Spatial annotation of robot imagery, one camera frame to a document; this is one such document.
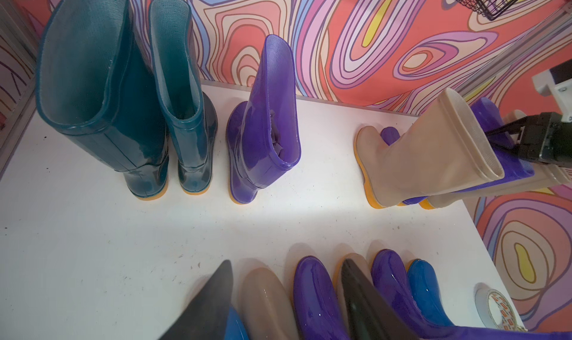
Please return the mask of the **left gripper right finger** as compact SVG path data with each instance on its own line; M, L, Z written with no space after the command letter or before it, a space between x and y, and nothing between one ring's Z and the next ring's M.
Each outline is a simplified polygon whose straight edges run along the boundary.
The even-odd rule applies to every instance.
M358 265L346 259L341 280L352 339L418 339L378 293Z

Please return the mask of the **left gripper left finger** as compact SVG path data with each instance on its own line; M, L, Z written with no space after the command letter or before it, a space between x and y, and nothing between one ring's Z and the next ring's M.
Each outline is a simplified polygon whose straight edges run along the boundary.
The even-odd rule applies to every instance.
M160 339L224 339L232 290L232 264L225 260Z

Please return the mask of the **teal boot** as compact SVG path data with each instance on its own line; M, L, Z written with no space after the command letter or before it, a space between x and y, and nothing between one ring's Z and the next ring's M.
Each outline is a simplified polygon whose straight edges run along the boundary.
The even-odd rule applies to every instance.
M200 83L192 11L184 0L152 0L148 23L156 90L177 153L180 185L200 195L212 180L218 124Z
M168 184L168 131L129 0L61 0L43 33L37 110L52 128L121 173L139 199Z

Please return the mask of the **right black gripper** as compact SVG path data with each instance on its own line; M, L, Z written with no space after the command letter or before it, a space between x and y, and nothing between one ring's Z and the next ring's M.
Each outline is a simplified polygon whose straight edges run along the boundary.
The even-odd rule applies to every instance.
M537 164L571 168L571 122L562 122L560 114L543 112L519 118L485 135L490 138L505 133L518 135L518 146L507 147L490 141L493 149Z

